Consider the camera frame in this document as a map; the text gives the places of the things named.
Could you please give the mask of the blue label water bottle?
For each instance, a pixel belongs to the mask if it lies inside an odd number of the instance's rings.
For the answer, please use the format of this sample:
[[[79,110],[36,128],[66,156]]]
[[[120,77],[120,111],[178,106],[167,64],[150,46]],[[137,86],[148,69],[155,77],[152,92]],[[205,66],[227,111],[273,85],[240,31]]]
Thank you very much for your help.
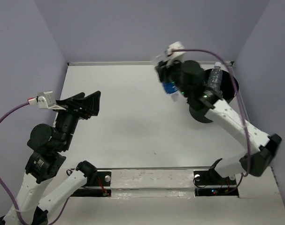
[[[164,92],[171,97],[171,99],[176,102],[178,100],[178,88],[175,86],[174,82],[169,81],[161,72],[161,67],[166,68],[166,61],[162,55],[152,57],[152,65],[157,73],[158,80],[161,83]]]

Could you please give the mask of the clear unlabeled bottle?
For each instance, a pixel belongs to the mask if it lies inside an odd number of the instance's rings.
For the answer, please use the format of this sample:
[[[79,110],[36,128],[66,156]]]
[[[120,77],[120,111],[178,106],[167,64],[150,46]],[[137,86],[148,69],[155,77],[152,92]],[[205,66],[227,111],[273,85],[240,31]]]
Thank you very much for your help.
[[[208,82],[207,82],[207,87],[221,93],[221,84],[222,84],[222,79],[223,79],[223,71],[221,69],[221,62],[216,62],[214,65],[214,68],[211,70],[209,77],[208,77]]]

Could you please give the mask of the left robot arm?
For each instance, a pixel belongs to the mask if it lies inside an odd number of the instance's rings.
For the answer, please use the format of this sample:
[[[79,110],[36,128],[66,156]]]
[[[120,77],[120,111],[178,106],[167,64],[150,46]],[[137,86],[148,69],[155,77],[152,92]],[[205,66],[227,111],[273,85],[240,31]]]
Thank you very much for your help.
[[[51,214],[60,205],[66,205],[69,197],[78,188],[95,182],[97,168],[82,161],[59,187],[43,196],[66,160],[61,153],[69,149],[78,121],[88,120],[99,114],[100,97],[100,91],[88,96],[80,92],[67,99],[56,100],[52,91],[44,91],[0,118],[1,123],[11,113],[28,105],[37,105],[40,109],[50,109],[57,113],[53,126],[38,124],[31,131],[27,146],[33,153],[25,166],[17,196],[13,196],[0,178],[0,184],[13,203],[8,213],[0,217],[0,225],[47,225]]]

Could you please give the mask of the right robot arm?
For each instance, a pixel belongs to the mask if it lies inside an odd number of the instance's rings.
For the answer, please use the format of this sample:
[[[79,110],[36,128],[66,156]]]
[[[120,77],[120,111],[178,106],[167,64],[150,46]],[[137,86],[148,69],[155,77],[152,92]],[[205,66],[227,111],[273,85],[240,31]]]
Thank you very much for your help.
[[[282,141],[278,134],[261,131],[230,107],[237,83],[221,65],[217,62],[210,72],[193,60],[160,61],[154,66],[165,92],[180,92],[195,120],[217,124],[243,147],[241,153],[219,158],[212,164],[208,178],[214,184],[236,174],[262,176]]]

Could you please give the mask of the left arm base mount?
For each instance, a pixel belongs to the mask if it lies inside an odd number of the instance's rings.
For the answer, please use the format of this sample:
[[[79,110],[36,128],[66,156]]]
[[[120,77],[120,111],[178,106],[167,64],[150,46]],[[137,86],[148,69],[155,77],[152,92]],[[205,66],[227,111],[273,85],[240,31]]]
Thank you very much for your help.
[[[87,175],[87,183],[76,190],[71,197],[110,197],[111,188],[110,181],[105,181],[105,177],[111,177],[111,172],[98,172],[97,168],[88,161],[78,163],[76,168],[66,170],[66,174],[70,176],[74,170],[80,170]]]

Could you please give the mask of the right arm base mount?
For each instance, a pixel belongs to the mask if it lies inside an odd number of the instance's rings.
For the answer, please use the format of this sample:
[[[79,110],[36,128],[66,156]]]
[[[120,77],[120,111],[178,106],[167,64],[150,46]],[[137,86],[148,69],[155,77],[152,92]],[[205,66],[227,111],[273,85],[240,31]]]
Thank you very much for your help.
[[[194,194],[196,197],[239,197],[236,179],[231,180],[230,177],[223,178],[215,171],[217,164],[221,160],[215,161],[207,170],[196,170],[193,172]]]

